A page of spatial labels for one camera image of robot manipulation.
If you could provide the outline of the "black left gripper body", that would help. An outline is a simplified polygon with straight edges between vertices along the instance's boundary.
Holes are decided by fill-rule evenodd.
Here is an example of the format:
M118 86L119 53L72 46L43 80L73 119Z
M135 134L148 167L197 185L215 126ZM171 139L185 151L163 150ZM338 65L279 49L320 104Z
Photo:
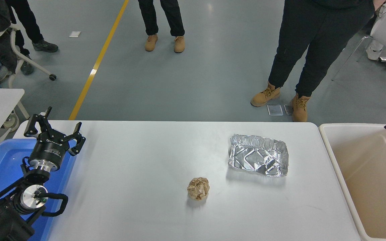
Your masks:
M36 166L41 161L51 162L53 166L60 166L69 149L69 142L59 142L60 139L51 139L47 133L40 133L34 149L29 156L29 164Z

